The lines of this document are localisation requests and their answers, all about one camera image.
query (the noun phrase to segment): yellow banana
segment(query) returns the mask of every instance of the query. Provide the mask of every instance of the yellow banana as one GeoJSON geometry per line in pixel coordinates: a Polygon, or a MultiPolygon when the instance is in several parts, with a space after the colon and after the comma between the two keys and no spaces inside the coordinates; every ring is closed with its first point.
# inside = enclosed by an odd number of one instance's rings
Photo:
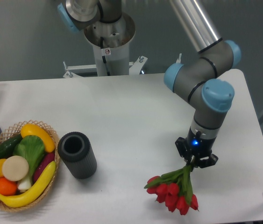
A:
{"type": "Polygon", "coordinates": [[[45,167],[34,185],[21,195],[3,196],[0,194],[0,200],[11,208],[19,208],[32,203],[46,189],[56,170],[56,163],[52,161],[45,167]]]}

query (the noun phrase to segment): green leaf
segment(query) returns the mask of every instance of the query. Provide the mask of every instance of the green leaf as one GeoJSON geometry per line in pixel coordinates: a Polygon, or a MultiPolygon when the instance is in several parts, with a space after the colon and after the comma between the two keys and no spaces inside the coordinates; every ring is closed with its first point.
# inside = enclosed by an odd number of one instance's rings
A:
{"type": "Polygon", "coordinates": [[[156,185],[159,185],[162,183],[162,178],[156,178],[154,179],[153,181],[151,181],[150,183],[146,184],[146,186],[144,187],[144,189],[147,189],[147,188],[151,188],[151,187],[154,187],[156,185]]]}
{"type": "Polygon", "coordinates": [[[170,178],[170,177],[174,176],[175,174],[181,175],[182,173],[183,173],[183,168],[175,170],[175,171],[172,171],[172,172],[169,172],[169,173],[166,173],[166,174],[162,174],[161,178],[167,179],[167,178],[170,178]]]}
{"type": "Polygon", "coordinates": [[[193,191],[192,191],[192,182],[191,182],[191,177],[188,177],[188,183],[187,183],[187,191],[185,193],[185,200],[186,203],[188,205],[191,205],[192,202],[192,195],[193,195],[193,191]]]}
{"type": "Polygon", "coordinates": [[[181,176],[178,178],[177,184],[178,184],[179,189],[180,189],[178,196],[181,197],[181,196],[184,195],[184,191],[183,191],[183,188],[182,188],[182,185],[183,185],[183,175],[181,175],[181,176]]]}
{"type": "Polygon", "coordinates": [[[184,175],[183,175],[184,177],[183,177],[183,185],[182,185],[184,192],[186,192],[188,188],[188,180],[189,180],[189,175],[191,173],[191,168],[192,168],[191,165],[187,165],[184,167],[184,175]]]}
{"type": "Polygon", "coordinates": [[[35,170],[44,157],[44,149],[45,146],[43,141],[35,135],[24,137],[14,149],[13,155],[22,156],[28,161],[28,175],[30,178],[32,178],[35,170]]]}

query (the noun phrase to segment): robotic arm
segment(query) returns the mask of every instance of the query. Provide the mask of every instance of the robotic arm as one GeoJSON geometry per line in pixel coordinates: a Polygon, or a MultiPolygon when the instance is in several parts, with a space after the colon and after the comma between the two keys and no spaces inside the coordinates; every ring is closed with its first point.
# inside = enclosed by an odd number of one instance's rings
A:
{"type": "Polygon", "coordinates": [[[170,2],[199,54],[193,65],[175,63],[164,75],[167,87],[196,109],[187,137],[175,144],[187,164],[194,157],[195,167],[205,168],[218,160],[211,148],[235,94],[216,78],[237,65],[241,51],[233,41],[222,40],[198,0],[170,2]]]}
{"type": "MultiPolygon", "coordinates": [[[[175,63],[164,75],[167,87],[196,109],[187,137],[178,138],[175,144],[187,164],[205,168],[218,160],[212,145],[235,94],[229,83],[216,78],[237,65],[241,51],[233,41],[222,40],[198,0],[170,3],[199,54],[193,65],[175,63]]],[[[99,50],[109,47],[113,53],[128,45],[135,34],[134,22],[121,11],[121,0],[66,0],[58,10],[70,30],[84,29],[87,40],[99,50]]],[[[108,75],[128,74],[122,71],[128,69],[129,48],[127,59],[117,57],[111,64],[103,54],[99,60],[99,50],[96,54],[94,50],[98,75],[99,70],[108,75]]]]}

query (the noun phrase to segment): red tulip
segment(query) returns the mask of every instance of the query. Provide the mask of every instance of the red tulip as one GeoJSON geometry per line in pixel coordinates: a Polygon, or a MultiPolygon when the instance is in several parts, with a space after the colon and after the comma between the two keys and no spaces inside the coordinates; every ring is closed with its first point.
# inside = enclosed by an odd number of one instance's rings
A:
{"type": "Polygon", "coordinates": [[[168,193],[165,198],[165,206],[168,208],[172,206],[176,207],[177,201],[178,201],[178,195],[171,195],[170,193],[168,193]]]}
{"type": "Polygon", "coordinates": [[[192,195],[191,208],[194,210],[197,210],[198,207],[199,207],[199,205],[198,205],[197,197],[195,195],[192,195]]]}
{"type": "Polygon", "coordinates": [[[160,184],[156,188],[156,194],[159,195],[166,195],[168,193],[168,185],[165,183],[160,184]]]}
{"type": "Polygon", "coordinates": [[[180,189],[179,186],[176,183],[170,183],[168,186],[168,192],[171,195],[177,195],[179,193],[180,189]]]}
{"type": "Polygon", "coordinates": [[[167,196],[167,195],[158,195],[156,200],[157,200],[159,203],[162,203],[162,202],[165,201],[166,196],[167,196]]]}
{"type": "Polygon", "coordinates": [[[148,194],[156,194],[156,186],[147,189],[148,194]]]}
{"type": "Polygon", "coordinates": [[[181,196],[176,204],[176,208],[180,211],[181,215],[186,215],[189,210],[189,205],[186,203],[185,197],[181,196]]]}
{"type": "Polygon", "coordinates": [[[155,180],[155,179],[157,179],[157,178],[159,178],[160,176],[154,176],[154,177],[151,177],[148,181],[147,181],[147,183],[150,183],[150,182],[152,182],[153,180],[155,180]]]}

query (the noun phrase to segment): orange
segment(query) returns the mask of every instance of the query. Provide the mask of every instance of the orange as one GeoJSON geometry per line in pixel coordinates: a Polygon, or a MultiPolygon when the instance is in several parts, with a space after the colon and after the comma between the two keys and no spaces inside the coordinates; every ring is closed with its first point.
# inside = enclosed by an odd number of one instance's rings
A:
{"type": "Polygon", "coordinates": [[[16,194],[16,182],[9,181],[5,177],[0,178],[0,194],[4,196],[13,196],[16,194]]]}

